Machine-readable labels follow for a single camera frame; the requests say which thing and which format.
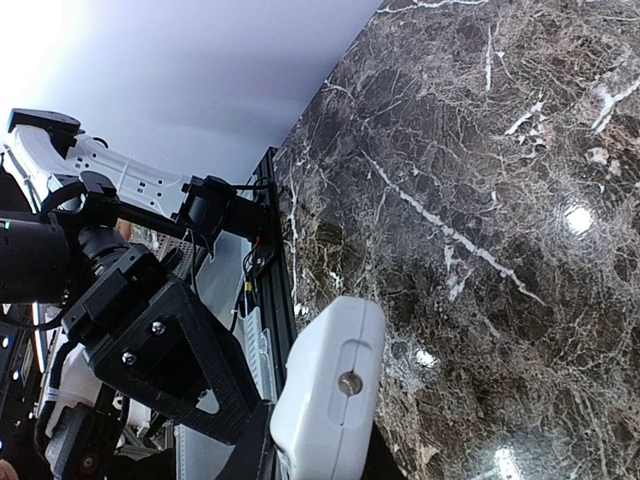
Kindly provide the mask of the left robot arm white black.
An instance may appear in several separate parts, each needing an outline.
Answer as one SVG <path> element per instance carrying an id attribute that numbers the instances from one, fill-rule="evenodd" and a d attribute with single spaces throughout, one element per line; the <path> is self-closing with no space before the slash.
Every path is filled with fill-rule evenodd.
<path id="1" fill-rule="evenodd" d="M 241 346 L 175 274 L 181 252 L 155 257 L 118 231 L 119 220 L 211 247 L 219 234 L 259 250 L 281 240 L 267 180 L 253 198 L 215 178 L 135 182 L 143 202 L 121 200 L 99 162 L 108 149 L 77 120 L 13 110 L 9 129 L 33 133 L 38 159 L 78 162 L 58 177 L 37 211 L 1 216 L 1 299 L 57 304 L 53 326 L 67 340 L 54 358 L 32 440 L 56 479 L 99 479 L 109 470 L 124 417 L 122 395 L 232 447 L 224 479 L 268 479 L 274 445 L 272 405 L 261 399 Z"/>

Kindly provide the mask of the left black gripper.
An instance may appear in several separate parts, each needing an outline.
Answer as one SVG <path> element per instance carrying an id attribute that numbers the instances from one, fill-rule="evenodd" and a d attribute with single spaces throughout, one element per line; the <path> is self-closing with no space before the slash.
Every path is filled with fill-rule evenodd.
<path id="1" fill-rule="evenodd" d="M 109 259 L 62 319 L 90 371 L 178 424 L 240 445 L 260 397 L 239 342 L 146 248 Z"/>

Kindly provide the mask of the white remote control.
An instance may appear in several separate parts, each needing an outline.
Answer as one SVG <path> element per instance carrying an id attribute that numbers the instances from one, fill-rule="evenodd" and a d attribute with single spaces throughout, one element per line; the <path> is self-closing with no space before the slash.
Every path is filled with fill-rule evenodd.
<path id="1" fill-rule="evenodd" d="M 270 433 L 288 479 L 358 479 L 379 388 L 381 307 L 340 296 L 298 335 Z"/>

